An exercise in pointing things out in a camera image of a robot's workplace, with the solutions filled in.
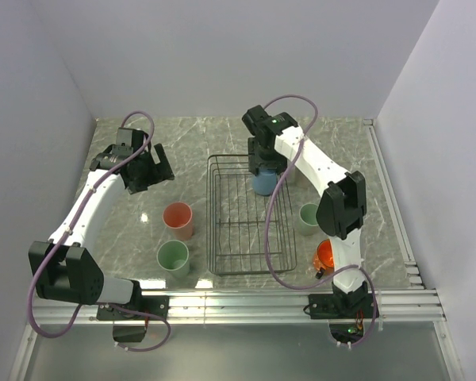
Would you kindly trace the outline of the blue plastic cup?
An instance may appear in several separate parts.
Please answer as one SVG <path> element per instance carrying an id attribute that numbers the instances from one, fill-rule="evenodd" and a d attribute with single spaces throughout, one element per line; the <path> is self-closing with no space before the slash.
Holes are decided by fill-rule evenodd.
<path id="1" fill-rule="evenodd" d="M 262 196 L 270 196 L 277 185 L 275 170 L 260 168 L 252 180 L 253 191 Z"/>

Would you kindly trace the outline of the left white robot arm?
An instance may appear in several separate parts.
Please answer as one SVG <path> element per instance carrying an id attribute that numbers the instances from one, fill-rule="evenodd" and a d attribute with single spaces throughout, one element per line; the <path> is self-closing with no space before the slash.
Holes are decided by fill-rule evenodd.
<path id="1" fill-rule="evenodd" d="M 174 178 L 163 146 L 151 139 L 142 130 L 120 127 L 115 144 L 91 160 L 85 186 L 63 223 L 47 241 L 30 246 L 30 297 L 78 305 L 114 303 L 124 318 L 141 315 L 144 300 L 134 293 L 137 283 L 105 275 L 91 253 L 122 194 Z"/>

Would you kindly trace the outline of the pink plastic cup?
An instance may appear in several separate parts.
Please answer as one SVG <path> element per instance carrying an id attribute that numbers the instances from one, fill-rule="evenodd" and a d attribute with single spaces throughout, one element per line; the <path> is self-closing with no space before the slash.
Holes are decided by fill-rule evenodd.
<path id="1" fill-rule="evenodd" d="M 185 202 L 171 203 L 163 212 L 163 222 L 180 241 L 188 241 L 194 234 L 193 211 Z"/>

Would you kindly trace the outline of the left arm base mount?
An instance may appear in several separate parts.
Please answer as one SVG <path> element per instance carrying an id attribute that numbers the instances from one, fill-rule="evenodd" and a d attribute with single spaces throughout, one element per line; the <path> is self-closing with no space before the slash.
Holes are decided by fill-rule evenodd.
<path id="1" fill-rule="evenodd" d="M 130 352 L 148 352 L 164 345 L 171 335 L 167 321 L 170 298 L 160 296 L 135 296 L 128 304 L 101 304 L 96 320 L 113 324 L 112 337 L 116 344 Z M 147 332 L 152 323 L 161 323 L 166 328 L 164 337 L 157 344 L 147 344 Z"/>

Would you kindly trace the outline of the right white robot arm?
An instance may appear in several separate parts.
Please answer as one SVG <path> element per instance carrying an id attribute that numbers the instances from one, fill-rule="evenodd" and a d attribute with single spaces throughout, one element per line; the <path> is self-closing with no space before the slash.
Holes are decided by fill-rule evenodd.
<path id="1" fill-rule="evenodd" d="M 298 169 L 320 196 L 317 226 L 328 236 L 334 276 L 332 304 L 340 316 L 362 309 L 371 286 L 362 271 L 361 228 L 367 214 L 366 180 L 341 167 L 308 137 L 307 128 L 286 112 L 270 115 L 263 106 L 247 110 L 249 171 L 271 169 L 282 179 Z"/>

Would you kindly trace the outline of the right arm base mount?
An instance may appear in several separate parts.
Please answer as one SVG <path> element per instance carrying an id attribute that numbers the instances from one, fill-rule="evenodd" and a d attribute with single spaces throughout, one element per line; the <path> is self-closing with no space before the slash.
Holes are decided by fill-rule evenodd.
<path id="1" fill-rule="evenodd" d="M 335 294 L 310 294 L 303 312 L 311 320 L 327 320 L 331 338 L 337 345 L 356 346 L 367 334 L 365 320 L 375 323 L 379 315 L 371 294 L 358 298 Z"/>

